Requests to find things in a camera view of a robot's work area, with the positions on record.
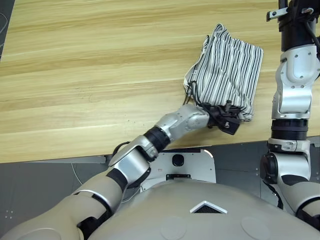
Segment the wooden table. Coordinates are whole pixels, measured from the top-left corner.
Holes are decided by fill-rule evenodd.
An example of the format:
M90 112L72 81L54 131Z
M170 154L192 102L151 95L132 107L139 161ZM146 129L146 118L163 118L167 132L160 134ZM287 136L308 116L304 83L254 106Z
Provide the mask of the wooden table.
M184 99L205 35L223 23L264 50L252 122L170 145L267 140L281 35L277 0L16 0L0 64L0 162L109 154ZM309 136L320 134L320 83Z

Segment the black and white striped fabric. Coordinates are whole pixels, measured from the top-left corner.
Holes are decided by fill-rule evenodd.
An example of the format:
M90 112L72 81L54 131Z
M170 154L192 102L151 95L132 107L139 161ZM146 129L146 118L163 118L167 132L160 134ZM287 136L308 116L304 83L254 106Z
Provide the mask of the black and white striped fabric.
M218 24L211 36L206 36L198 61L184 77L184 88L196 82L201 103L225 105L227 100L239 107L238 118L249 122L253 116L253 100L263 58L261 47L230 36Z

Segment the silver arm segment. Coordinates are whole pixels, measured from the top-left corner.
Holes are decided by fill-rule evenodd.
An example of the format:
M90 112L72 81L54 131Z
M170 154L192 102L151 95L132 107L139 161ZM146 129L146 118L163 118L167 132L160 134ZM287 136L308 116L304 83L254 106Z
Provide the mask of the silver arm segment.
M285 201L288 212L320 215L320 184L311 177L308 119L312 86L320 74L319 41L315 36L319 1L279 1L278 18L282 34L280 57L275 78L277 90L272 102L272 134L269 152L260 164L261 178L274 185Z
M79 187L46 213L24 222L1 240L86 240L118 209L125 189L139 185L169 143L207 126L209 115L190 104L165 115L155 127L118 151L110 168Z

